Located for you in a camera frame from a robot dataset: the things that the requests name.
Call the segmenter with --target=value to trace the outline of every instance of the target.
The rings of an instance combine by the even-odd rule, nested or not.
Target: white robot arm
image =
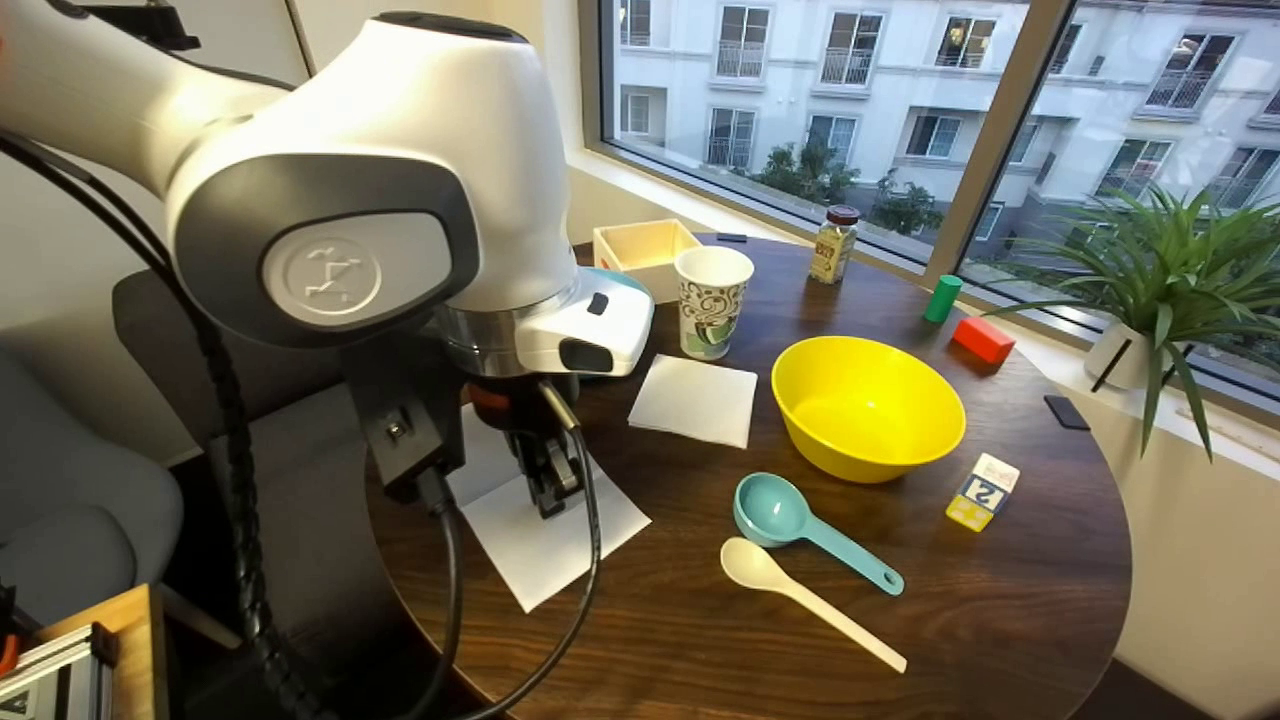
[[[289,93],[4,0],[0,126],[158,190],[182,283],[245,337],[432,324],[467,377],[624,377],[645,352],[653,301],[574,260],[554,93],[509,28],[387,11]]]

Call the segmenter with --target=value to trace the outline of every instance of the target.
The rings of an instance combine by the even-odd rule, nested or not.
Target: yellow bowl
[[[796,450],[855,483],[944,460],[968,428],[941,372],[863,337],[813,337],[785,349],[772,359],[772,394]]]

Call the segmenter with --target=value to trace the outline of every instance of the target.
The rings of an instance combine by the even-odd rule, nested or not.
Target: round wooden table
[[[760,372],[753,444],[719,448],[628,428],[653,352],[681,357],[678,309],[657,310],[645,363],[628,380],[587,380],[582,419],[600,467],[653,517],[604,559],[600,595],[564,664],[515,716],[1069,716],[1103,675],[1129,609],[1129,525],[1087,432],[1049,412],[1056,393],[1023,357],[981,377],[921,321],[925,293],[851,262],[840,288],[810,283],[810,252],[738,239],[757,279],[727,366]],[[817,332],[889,338],[944,372],[968,403],[963,444],[891,483],[817,472],[785,434],[769,366]],[[1020,467],[990,533],[944,517],[981,450]],[[886,595],[813,542],[772,557],[813,592],[907,656],[895,675],[801,603],[745,592],[719,572],[738,535],[734,486],[745,472],[796,479],[817,517],[904,572]],[[387,576],[430,640],[443,633],[443,542],[416,502],[367,492]],[[504,696],[561,640],[582,582],[520,611],[465,533],[459,675]]]

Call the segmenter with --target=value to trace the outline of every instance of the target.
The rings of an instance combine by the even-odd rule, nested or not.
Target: teal measuring spoon
[[[835,533],[821,517],[813,517],[804,492],[778,476],[778,472],[749,472],[734,492],[734,520],[738,526],[757,538],[760,549],[813,538],[863,580],[872,580],[882,592],[902,595],[907,582],[895,566],[889,566],[882,557],[862,549],[851,535]]]

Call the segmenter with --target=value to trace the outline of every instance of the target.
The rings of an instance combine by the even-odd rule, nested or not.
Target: white paper sheet
[[[749,448],[757,372],[657,357],[628,424]]]
[[[539,517],[509,434],[465,406],[467,465],[448,486],[467,517],[485,557],[496,563],[515,603],[532,611],[591,563],[587,502],[577,492],[561,517]],[[596,467],[600,557],[647,526],[647,517]]]

